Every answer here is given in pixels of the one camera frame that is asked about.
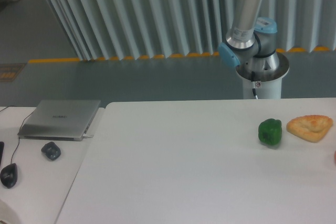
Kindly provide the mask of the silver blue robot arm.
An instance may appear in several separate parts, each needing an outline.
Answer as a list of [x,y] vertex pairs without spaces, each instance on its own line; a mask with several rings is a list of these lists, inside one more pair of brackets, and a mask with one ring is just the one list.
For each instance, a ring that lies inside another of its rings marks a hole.
[[218,52],[237,67],[277,48],[319,46],[335,50],[335,0],[238,0]]

